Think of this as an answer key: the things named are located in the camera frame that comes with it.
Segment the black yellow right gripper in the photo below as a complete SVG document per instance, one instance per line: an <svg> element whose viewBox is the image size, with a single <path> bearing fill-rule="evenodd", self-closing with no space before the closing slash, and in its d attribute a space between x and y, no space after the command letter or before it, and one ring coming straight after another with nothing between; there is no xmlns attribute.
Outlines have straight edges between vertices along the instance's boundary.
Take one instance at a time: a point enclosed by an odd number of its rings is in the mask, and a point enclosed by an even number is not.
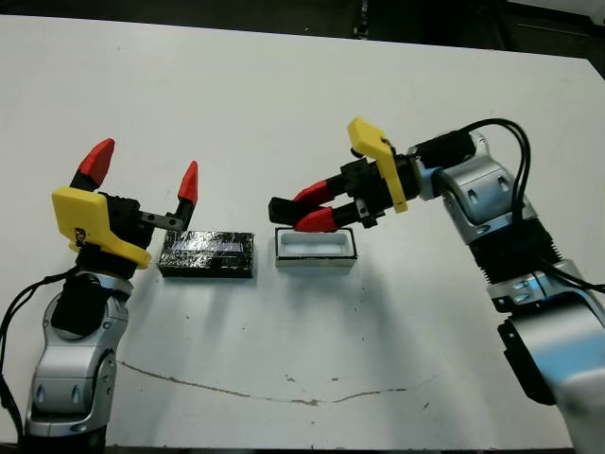
<svg viewBox="0 0 605 454"><path fill-rule="evenodd" d="M327 178L297 194L293 206L312 212L296 222L296 231L330 233L356 222L370 228L387 210L404 213L419 197L414 159L397 153L381 129L357 116L347 133L356 160L341 168L344 178ZM334 208L331 202L344 192L354 202Z"/></svg>

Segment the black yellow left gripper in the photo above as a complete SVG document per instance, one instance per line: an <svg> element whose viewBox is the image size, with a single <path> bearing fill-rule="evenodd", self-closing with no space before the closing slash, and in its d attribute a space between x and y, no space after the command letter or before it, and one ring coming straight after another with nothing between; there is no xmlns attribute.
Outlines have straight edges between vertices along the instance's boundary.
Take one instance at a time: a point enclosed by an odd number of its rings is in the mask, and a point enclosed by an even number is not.
<svg viewBox="0 0 605 454"><path fill-rule="evenodd" d="M77 254L79 267L130 279L150 263L147 251L155 229L186 231L199 197L199 165L192 161L178 191L173 213L141 209L134 199L95 192L103 183L115 142L107 138L84 157L70 183L52 194L58 228Z"/></svg>

